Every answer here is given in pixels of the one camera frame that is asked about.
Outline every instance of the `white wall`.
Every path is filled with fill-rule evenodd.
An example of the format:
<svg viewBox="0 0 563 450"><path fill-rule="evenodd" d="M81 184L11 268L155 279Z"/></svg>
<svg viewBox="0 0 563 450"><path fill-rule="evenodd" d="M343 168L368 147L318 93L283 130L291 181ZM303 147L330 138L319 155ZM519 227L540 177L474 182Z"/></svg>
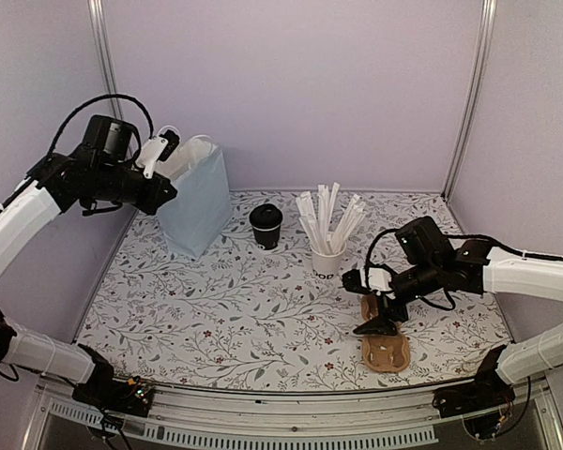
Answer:
<svg viewBox="0 0 563 450"><path fill-rule="evenodd" d="M0 1L0 202L48 149L67 114L103 92L87 2ZM106 112L106 106L100 111ZM90 113L58 149L80 141ZM43 230L0 280L0 308L18 322L71 340L128 213L82 218L72 208ZM36 377L0 379L0 450L18 448Z"/></svg>
<svg viewBox="0 0 563 450"><path fill-rule="evenodd" d="M453 206L469 232L563 254L563 1L498 2ZM519 339L563 321L557 302L500 301ZM549 382L563 418L563 368Z"/></svg>
<svg viewBox="0 0 563 450"><path fill-rule="evenodd" d="M440 191L481 4L118 0L105 16L119 90L223 144L232 188Z"/></svg>

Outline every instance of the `tabletop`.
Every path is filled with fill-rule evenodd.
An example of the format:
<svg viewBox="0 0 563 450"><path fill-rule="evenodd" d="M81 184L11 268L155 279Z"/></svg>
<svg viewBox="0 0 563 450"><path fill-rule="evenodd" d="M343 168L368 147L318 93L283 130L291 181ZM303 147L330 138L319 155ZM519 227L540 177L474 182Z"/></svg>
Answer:
<svg viewBox="0 0 563 450"><path fill-rule="evenodd" d="M308 239L292 192L237 192L234 214L197 261L169 252L158 220L138 214L96 294L77 341L107 358L118 374L159 383L275 392L354 391L415 386L475 374L508 330L490 295L454 294L446 312L409 304L402 325L411 364L400 373L376 373L362 361L360 299L339 277L311 270ZM352 193L341 192L339 219ZM457 224L435 194L360 193L369 214L350 238L341 272L361 266L373 238L385 228L431 216L445 232ZM273 203L284 214L274 250L257 247L250 211ZM393 237L375 252L396 270L407 267ZM442 302L443 296L428 297Z"/></svg>

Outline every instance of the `brown cardboard cup holder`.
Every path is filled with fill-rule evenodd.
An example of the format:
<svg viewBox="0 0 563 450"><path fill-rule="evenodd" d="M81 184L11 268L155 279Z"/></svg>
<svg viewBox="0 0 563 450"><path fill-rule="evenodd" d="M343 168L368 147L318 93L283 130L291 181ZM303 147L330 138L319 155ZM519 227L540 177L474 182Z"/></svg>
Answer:
<svg viewBox="0 0 563 450"><path fill-rule="evenodd" d="M361 313L365 321L377 316L374 295L362 297ZM366 336L362 347L365 365L375 372L400 372L411 362L409 340L400 331L397 336Z"/></svg>

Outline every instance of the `light blue bag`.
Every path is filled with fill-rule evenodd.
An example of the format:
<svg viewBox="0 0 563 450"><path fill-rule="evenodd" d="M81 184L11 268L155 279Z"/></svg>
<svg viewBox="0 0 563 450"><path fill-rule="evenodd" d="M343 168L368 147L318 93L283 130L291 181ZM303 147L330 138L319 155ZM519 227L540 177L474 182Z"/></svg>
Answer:
<svg viewBox="0 0 563 450"><path fill-rule="evenodd" d="M176 178L172 165L176 165ZM177 189L177 196L157 212L167 247L173 253L199 258L232 217L223 152L203 137L195 137L177 147L156 170L172 176L171 184Z"/></svg>

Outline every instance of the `table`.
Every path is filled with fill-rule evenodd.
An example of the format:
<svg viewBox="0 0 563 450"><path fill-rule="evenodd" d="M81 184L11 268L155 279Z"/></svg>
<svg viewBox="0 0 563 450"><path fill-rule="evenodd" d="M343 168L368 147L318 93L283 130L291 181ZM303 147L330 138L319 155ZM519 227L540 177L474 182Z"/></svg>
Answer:
<svg viewBox="0 0 563 450"><path fill-rule="evenodd" d="M198 261L171 254L155 217L138 214L108 269L77 341L121 375L157 383L233 390L321 392L438 383L475 373L486 352L510 340L492 296L455 294L446 312L409 305L403 332L411 365L398 374L369 371L360 339L360 299L338 277L321 280L310 268L292 192L232 194L234 215ZM352 194L339 194L344 208ZM350 238L342 271L363 264L375 235L429 215L445 232L459 231L435 194L362 193L370 214ZM284 213L281 240L260 250L249 212L274 203ZM336 208L334 219L341 213ZM407 265L393 237L378 246L378 261ZM442 295L430 296L442 302Z"/></svg>

